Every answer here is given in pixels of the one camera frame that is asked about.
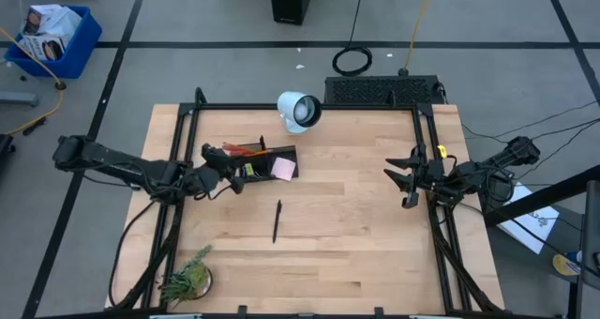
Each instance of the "black floor line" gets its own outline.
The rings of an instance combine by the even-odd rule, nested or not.
[[[550,0],[554,10],[556,11],[556,15],[559,17],[559,21],[561,22],[562,29],[564,29],[564,33],[569,38],[569,42],[574,45],[574,52],[579,65],[581,66],[581,70],[585,75],[586,80],[588,81],[588,85],[590,86],[594,97],[600,100],[600,84],[598,84],[598,79],[595,76],[592,66],[590,65],[590,61],[586,56],[585,52],[582,49],[582,45],[579,43],[578,37],[573,30],[573,26],[569,22],[569,19],[566,17],[566,13],[564,12],[563,5],[561,5],[560,0]]]
[[[252,48],[343,48],[347,41],[128,41],[131,49],[252,49]],[[354,41],[353,46],[368,48],[409,48],[409,41]],[[0,48],[8,48],[9,41],[0,41]],[[118,49],[119,41],[99,41],[96,48]],[[477,49],[477,50],[553,50],[579,46],[582,49],[600,49],[600,42],[544,42],[544,41],[417,41],[416,49]]]
[[[135,3],[133,4],[133,8],[129,14],[129,19],[127,20],[127,26],[125,27],[125,31],[123,32],[123,36],[121,37],[121,42],[114,57],[114,61],[112,62],[112,67],[109,71],[108,79],[106,80],[104,90],[102,90],[102,95],[100,96],[100,100],[98,101],[96,113],[94,114],[90,130],[88,131],[88,136],[94,139],[98,135],[98,130],[100,128],[100,124],[102,123],[102,118],[104,117],[106,106],[109,103],[109,98],[111,97],[111,92],[113,91],[114,82],[119,73],[119,69],[121,68],[121,64],[123,63],[123,56],[125,54],[125,50],[127,49],[127,42],[131,38],[133,26],[135,25],[135,22],[138,18],[138,14],[140,13],[140,8],[142,7],[142,1],[143,0],[135,0]],[[52,230],[50,242],[48,243],[48,247],[46,248],[46,252],[44,253],[44,257],[42,259],[39,270],[37,271],[36,279],[34,281],[31,293],[27,298],[27,303],[25,304],[25,308],[22,313],[23,319],[32,319],[36,317],[39,303],[44,294],[44,290],[46,289],[48,278],[50,277],[50,274],[53,270],[54,261],[56,260],[56,255],[58,254],[58,250],[60,249],[61,241],[63,240],[63,236],[65,235],[68,220],[70,218],[71,212],[73,211],[73,206],[75,205],[75,201],[77,199],[77,194],[79,193],[79,188],[82,184],[82,180],[83,173],[76,173],[73,175],[73,178],[71,179],[71,182],[68,186],[67,196],[65,197],[63,206],[61,207],[60,213],[58,214],[58,219],[56,220],[56,224],[54,225],[54,229]]]

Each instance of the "pink sticky note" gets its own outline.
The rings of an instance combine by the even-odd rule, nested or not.
[[[296,163],[289,159],[276,158],[273,169],[271,169],[271,175],[285,179],[288,182],[292,180],[293,170],[296,168]]]

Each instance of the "plant pot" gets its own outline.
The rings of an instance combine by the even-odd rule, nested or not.
[[[206,266],[206,271],[208,271],[208,279],[206,281],[206,285],[203,287],[202,290],[196,290],[196,294],[198,295],[193,297],[193,300],[200,299],[201,297],[206,296],[208,291],[210,291],[210,288],[213,286],[213,272],[211,272],[208,266]]]

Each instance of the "yellow tag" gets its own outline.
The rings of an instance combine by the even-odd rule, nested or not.
[[[252,164],[246,163],[246,164],[244,164],[244,167],[246,167],[246,175],[248,175],[248,176],[254,175],[254,169],[252,169]]]
[[[438,149],[440,149],[440,155],[442,155],[442,158],[445,159],[446,157],[448,157],[448,154],[446,153],[446,147],[443,145],[438,145]]]

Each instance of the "yellow cable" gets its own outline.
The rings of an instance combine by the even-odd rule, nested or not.
[[[416,40],[416,34],[419,31],[419,26],[421,25],[421,20],[423,19],[423,15],[428,8],[429,0],[423,1],[423,6],[421,6],[421,11],[419,12],[419,18],[416,20],[416,24],[414,25],[414,31],[412,31],[412,39],[411,45],[409,46],[409,55],[406,57],[406,63],[404,64],[404,68],[409,68],[409,62],[411,62],[411,56],[413,55],[413,47],[414,41]]]
[[[25,53],[27,56],[29,56],[32,60],[36,61],[36,63],[38,63],[42,68],[44,68],[44,70],[48,71],[48,73],[54,78],[54,80],[56,81],[56,83],[58,85],[61,85],[62,82],[58,79],[58,77],[51,71],[48,69],[48,67],[46,67],[46,65],[44,65],[43,63],[41,63],[41,61],[37,60],[32,54],[30,54],[25,48],[23,48],[23,46],[21,46],[21,44],[19,42],[17,42],[14,38],[12,38],[12,36],[7,33],[7,31],[0,27],[0,33],[2,33],[5,37],[7,37],[10,41],[12,41],[12,43],[14,43],[15,45],[17,45],[17,47],[19,47],[19,49],[22,50],[23,53]],[[54,114],[58,111],[58,108],[60,108],[61,104],[63,104],[63,99],[65,97],[65,91],[64,90],[59,90],[58,91],[58,103],[56,104],[56,106],[50,110],[49,112],[43,114],[42,116],[39,116],[23,125],[21,125],[20,127],[16,128],[15,130],[11,130],[9,132],[6,133],[6,135],[14,135],[16,133],[19,133],[31,126],[33,126],[36,122],[38,122],[39,119],[44,118],[44,117],[48,117],[51,114]]]

